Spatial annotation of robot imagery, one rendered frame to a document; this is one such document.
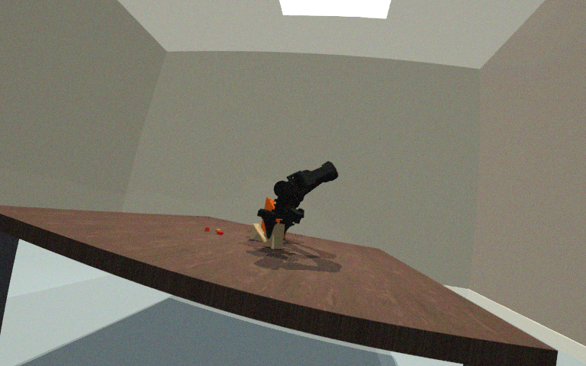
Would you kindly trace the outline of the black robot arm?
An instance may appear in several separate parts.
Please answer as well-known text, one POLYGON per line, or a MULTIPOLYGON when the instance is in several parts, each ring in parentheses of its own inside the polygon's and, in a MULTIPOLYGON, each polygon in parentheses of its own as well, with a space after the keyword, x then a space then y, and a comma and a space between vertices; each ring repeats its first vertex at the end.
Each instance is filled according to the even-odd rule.
POLYGON ((287 176, 288 181, 278 181, 274 186, 275 195, 292 201, 290 206, 288 203, 284 205, 281 216, 300 222, 304 218, 304 210, 295 208, 304 200, 304 196, 321 183, 335 180, 338 174, 334 164, 327 161, 318 169, 298 171, 287 176))

